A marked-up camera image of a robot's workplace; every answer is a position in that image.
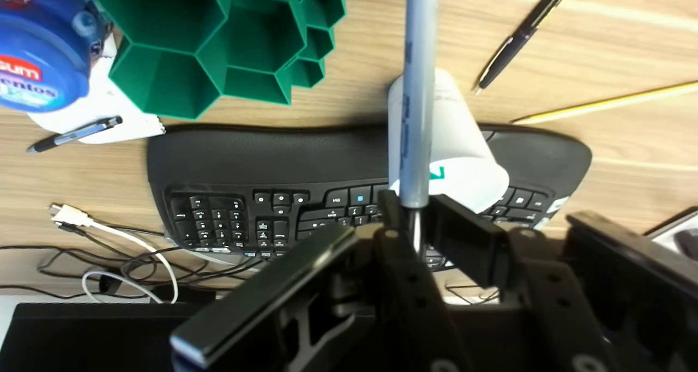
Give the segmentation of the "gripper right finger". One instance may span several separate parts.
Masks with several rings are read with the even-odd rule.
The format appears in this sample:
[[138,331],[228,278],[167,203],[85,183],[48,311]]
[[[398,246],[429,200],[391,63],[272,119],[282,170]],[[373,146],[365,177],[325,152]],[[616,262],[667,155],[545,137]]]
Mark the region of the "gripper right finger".
[[557,243],[430,198],[436,250],[531,313],[550,370],[698,372],[698,262],[593,211],[567,221]]

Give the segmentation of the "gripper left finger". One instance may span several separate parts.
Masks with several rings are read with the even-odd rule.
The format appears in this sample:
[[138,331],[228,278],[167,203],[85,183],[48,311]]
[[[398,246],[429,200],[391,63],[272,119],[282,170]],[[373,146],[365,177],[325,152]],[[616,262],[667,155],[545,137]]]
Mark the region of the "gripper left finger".
[[396,194],[330,224],[172,332],[174,372],[471,372]]

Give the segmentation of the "grey marker pen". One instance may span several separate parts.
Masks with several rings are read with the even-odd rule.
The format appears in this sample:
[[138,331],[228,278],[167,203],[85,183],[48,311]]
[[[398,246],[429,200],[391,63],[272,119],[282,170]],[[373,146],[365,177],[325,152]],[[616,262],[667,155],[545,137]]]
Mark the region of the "grey marker pen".
[[439,0],[406,0],[400,201],[409,240],[419,254],[424,250],[422,211],[429,202],[438,5]]

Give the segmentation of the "black ballpoint pen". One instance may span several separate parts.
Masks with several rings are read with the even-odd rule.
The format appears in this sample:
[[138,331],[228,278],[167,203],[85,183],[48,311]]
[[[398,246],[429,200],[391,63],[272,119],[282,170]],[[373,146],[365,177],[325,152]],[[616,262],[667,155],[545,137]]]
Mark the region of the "black ballpoint pen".
[[521,22],[513,34],[504,39],[496,53],[481,72],[478,82],[474,84],[473,93],[479,94],[487,89],[500,73],[511,63],[524,48],[531,37],[536,34],[541,23],[559,5],[562,0],[539,0],[531,12]]

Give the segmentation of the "blue and black pen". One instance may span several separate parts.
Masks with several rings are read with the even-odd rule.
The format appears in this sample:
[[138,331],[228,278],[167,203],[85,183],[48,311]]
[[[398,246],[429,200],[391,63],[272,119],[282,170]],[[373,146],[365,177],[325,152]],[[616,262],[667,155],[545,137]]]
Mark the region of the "blue and black pen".
[[67,133],[53,134],[52,136],[48,136],[34,143],[32,146],[29,146],[26,152],[42,153],[45,151],[49,151],[61,145],[71,143],[73,141],[77,141],[88,136],[92,136],[93,134],[102,133],[102,131],[112,129],[115,126],[122,124],[123,122],[124,121],[120,116],[103,118],[95,121],[94,123],[85,124],[80,128],[68,131]]

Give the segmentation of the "white paper cup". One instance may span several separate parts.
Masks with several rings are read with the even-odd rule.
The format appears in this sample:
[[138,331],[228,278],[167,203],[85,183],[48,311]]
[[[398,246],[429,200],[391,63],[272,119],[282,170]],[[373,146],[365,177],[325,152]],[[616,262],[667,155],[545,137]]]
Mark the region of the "white paper cup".
[[447,195],[475,213],[496,203],[509,187],[451,74],[435,71],[430,195]]

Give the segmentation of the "white-edged flat box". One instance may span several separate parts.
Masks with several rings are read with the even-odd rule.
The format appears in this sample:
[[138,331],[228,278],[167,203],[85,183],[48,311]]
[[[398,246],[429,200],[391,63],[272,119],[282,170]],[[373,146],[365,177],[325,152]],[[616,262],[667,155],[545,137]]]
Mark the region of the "white-edged flat box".
[[698,262],[698,206],[682,210],[644,235],[654,243]]

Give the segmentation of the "black ergonomic keyboard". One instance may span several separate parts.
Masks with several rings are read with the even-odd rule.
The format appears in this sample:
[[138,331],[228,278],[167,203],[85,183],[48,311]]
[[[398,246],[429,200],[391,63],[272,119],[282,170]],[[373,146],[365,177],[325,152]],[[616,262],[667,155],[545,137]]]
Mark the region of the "black ergonomic keyboard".
[[[543,228],[592,161],[581,141],[481,124],[509,187],[482,211],[493,223]],[[180,125],[150,138],[147,175],[165,238],[188,251],[271,260],[329,223],[382,218],[387,128],[269,129]]]

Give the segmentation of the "yellow pencil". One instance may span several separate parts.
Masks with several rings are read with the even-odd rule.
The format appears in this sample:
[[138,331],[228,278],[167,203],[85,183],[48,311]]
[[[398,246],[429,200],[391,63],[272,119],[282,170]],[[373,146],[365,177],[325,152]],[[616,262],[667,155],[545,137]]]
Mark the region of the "yellow pencil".
[[511,121],[511,124],[539,124],[551,121],[563,120],[575,116],[586,115],[593,112],[611,110],[620,107],[641,104],[653,100],[673,98],[681,94],[698,93],[698,80],[690,83],[682,83],[665,88],[649,89],[641,93],[627,94],[617,98],[604,99],[586,104],[565,107],[563,109],[546,111],[530,116],[525,116]]

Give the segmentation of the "black monitor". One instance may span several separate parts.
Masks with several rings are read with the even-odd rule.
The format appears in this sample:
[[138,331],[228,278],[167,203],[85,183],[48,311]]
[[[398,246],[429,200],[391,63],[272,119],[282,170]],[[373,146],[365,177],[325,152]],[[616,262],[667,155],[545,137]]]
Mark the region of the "black monitor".
[[0,372],[234,372],[232,356],[200,369],[170,334],[194,303],[20,303],[0,345]]

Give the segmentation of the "green honeycomb desk organizer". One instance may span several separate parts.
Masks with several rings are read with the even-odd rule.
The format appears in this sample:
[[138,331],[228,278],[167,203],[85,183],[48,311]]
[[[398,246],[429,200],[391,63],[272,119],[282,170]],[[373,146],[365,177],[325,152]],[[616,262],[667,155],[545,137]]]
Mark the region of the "green honeycomb desk organizer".
[[325,77],[346,0],[97,0],[122,34],[109,77],[140,111],[196,120],[219,98],[277,105]]

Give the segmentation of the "white paper sheet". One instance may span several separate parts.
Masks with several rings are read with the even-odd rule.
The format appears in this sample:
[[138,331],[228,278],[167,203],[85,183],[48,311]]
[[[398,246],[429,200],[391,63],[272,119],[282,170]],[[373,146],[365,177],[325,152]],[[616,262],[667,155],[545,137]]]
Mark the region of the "white paper sheet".
[[51,133],[67,133],[105,118],[119,116],[122,123],[102,133],[80,139],[86,144],[103,144],[157,136],[165,126],[155,115],[142,113],[117,86],[108,74],[117,55],[115,36],[106,40],[103,54],[92,67],[90,91],[64,109],[47,113],[29,113],[28,118]]

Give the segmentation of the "blue gum container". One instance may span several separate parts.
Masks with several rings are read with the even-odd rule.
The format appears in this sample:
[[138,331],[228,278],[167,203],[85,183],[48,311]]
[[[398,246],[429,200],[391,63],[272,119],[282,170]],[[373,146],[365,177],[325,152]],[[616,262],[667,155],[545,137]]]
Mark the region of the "blue gum container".
[[94,0],[0,0],[0,106],[47,113],[85,98],[113,27]]

